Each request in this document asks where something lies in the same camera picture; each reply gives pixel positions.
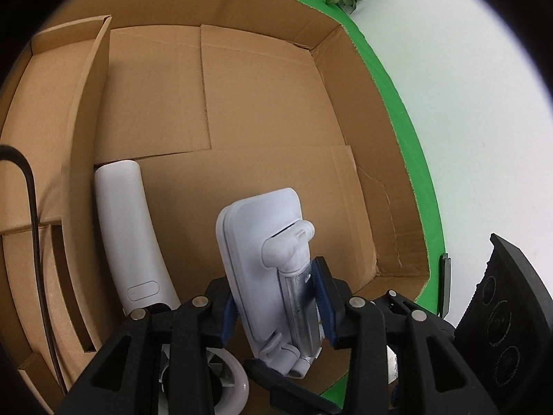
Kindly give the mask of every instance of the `black cable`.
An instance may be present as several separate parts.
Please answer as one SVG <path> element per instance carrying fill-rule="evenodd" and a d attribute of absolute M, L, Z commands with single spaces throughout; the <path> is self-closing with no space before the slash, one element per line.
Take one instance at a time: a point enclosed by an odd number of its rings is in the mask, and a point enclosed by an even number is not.
<path fill-rule="evenodd" d="M 46 301 L 46 290 L 44 288 L 44 271 L 40 260 L 40 244 L 38 236 L 38 211 L 37 211 L 37 195 L 35 194 L 34 177 L 32 169 L 27 159 L 21 152 L 7 145 L 0 145 L 0 161 L 6 160 L 16 164 L 25 176 L 27 183 L 27 194 L 29 195 L 29 211 L 31 215 L 31 232 L 32 232 L 32 252 L 34 256 L 35 279 L 37 280 L 38 301 L 40 304 L 40 313 L 42 315 L 42 323 L 44 325 L 44 334 L 46 335 L 46 343 L 48 343 L 48 351 L 54 371 L 56 373 L 57 382 L 62 388 L 64 395 L 67 395 L 67 387 L 60 369 L 60 363 L 57 359 L 54 331 L 52 329 L 52 321 L 48 313 L 48 302 Z"/>

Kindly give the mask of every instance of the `cardboard divider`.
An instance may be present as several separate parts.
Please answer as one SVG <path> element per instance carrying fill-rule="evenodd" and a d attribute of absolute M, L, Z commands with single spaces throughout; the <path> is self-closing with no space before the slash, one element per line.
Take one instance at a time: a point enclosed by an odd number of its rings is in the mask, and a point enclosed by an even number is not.
<path fill-rule="evenodd" d="M 78 321 L 78 312 L 74 313 L 71 302 L 69 305 L 67 304 L 67 295 L 71 292 L 71 282 L 65 279 L 67 265 L 63 262 L 61 228 L 59 226 L 41 228 L 39 239 L 46 300 L 59 351 L 60 367 L 66 385 L 71 387 L 83 368 L 92 359 L 93 347 L 90 338 L 87 340 L 86 332 L 82 332 L 82 329 L 79 329 L 78 324 L 75 323 L 76 320 Z M 9 290 L 13 295 L 18 321 L 23 327 L 30 348 L 34 353 L 38 353 L 41 357 L 40 360 L 46 364 L 46 368 L 36 375 L 36 379 L 53 380 L 56 383 L 38 301 L 31 231 L 4 235 L 3 244 Z M 8 349 L 8 351 L 14 357 L 13 350 Z M 19 368 L 25 369 L 26 366 L 20 365 Z M 35 375 L 30 373 L 28 378 L 34 380 L 33 376 Z M 41 383 L 35 383 L 36 388 L 40 388 L 40 386 Z"/>
<path fill-rule="evenodd" d="M 93 345 L 99 349 L 120 320 L 113 286 L 102 264 L 94 213 L 94 141 L 110 53 L 107 17 L 83 67 L 67 123 L 61 177 L 62 229 L 67 266 L 78 307 Z"/>
<path fill-rule="evenodd" d="M 32 53 L 39 55 L 49 49 L 94 39 L 101 30 L 105 19 L 106 17 L 101 15 L 47 28 L 35 34 L 31 39 Z"/>
<path fill-rule="evenodd" d="M 216 25 L 286 40 L 309 49 L 338 23 L 296 0 L 67 0 L 46 22 L 113 15 L 112 28 L 142 25 Z"/>
<path fill-rule="evenodd" d="M 371 225 L 378 226 L 373 231 L 379 272 L 428 276 L 426 245 L 411 182 L 369 71 L 342 27 L 312 53 L 355 157 Z"/>
<path fill-rule="evenodd" d="M 60 170 L 64 136 L 77 82 L 105 17 L 53 27 L 31 39 L 31 57 L 21 57 L 12 81 L 2 90 L 9 104 L 0 142 L 20 150 L 29 161 L 35 181 L 41 223 L 59 224 Z M 23 174 L 8 162 L 0 163 L 0 233 L 30 227 L 27 187 Z"/>
<path fill-rule="evenodd" d="M 53 414 L 62 402 L 64 394 L 42 355 L 37 352 L 32 353 L 19 365 L 18 371 L 46 412 Z"/>

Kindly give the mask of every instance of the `corrugated cardboard edge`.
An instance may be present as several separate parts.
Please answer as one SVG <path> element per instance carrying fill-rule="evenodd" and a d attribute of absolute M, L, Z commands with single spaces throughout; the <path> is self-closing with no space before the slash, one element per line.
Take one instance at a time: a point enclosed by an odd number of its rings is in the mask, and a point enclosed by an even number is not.
<path fill-rule="evenodd" d="M 62 233 L 62 227 L 57 225 L 50 226 L 50 241 L 54 263 L 56 266 L 57 289 L 63 298 L 65 311 L 67 313 L 68 324 L 71 325 L 75 338 L 83 352 L 96 352 L 92 339 L 88 334 L 85 322 L 82 319 L 81 311 L 78 307 L 75 289 L 71 282 L 67 258 L 65 256 L 65 245 Z"/>
<path fill-rule="evenodd" d="M 90 17 L 42 30 L 31 39 L 32 53 L 38 55 L 49 49 L 94 39 L 101 30 L 105 18 L 105 16 Z"/>
<path fill-rule="evenodd" d="M 18 371 L 43 408 L 53 414 L 64 395 L 41 354 L 32 353 L 19 365 Z"/>
<path fill-rule="evenodd" d="M 106 17 L 85 62 L 67 124 L 62 163 L 62 230 L 67 266 L 78 307 L 96 349 L 117 326 L 92 223 L 94 140 L 109 64 L 110 23 L 111 17 Z"/>

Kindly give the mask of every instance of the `black clamp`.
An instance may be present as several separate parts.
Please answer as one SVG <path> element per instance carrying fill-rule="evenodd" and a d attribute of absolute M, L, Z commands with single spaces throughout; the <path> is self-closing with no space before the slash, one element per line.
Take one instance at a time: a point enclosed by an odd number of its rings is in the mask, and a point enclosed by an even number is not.
<path fill-rule="evenodd" d="M 353 296 L 333 279 L 325 260 L 312 265 L 317 306 L 334 349 L 351 349 L 344 408 L 286 380 L 261 361 L 247 361 L 250 378 L 289 415 L 495 415 L 498 410 L 453 346 L 447 321 L 390 290 L 374 302 Z M 397 354 L 398 405 L 390 408 L 386 345 Z"/>
<path fill-rule="evenodd" d="M 170 344 L 169 413 L 214 414 L 206 348 L 224 348 L 236 306 L 226 278 L 176 310 L 135 309 L 111 335 L 63 399 L 56 415 L 157 413 L 161 345 Z"/>

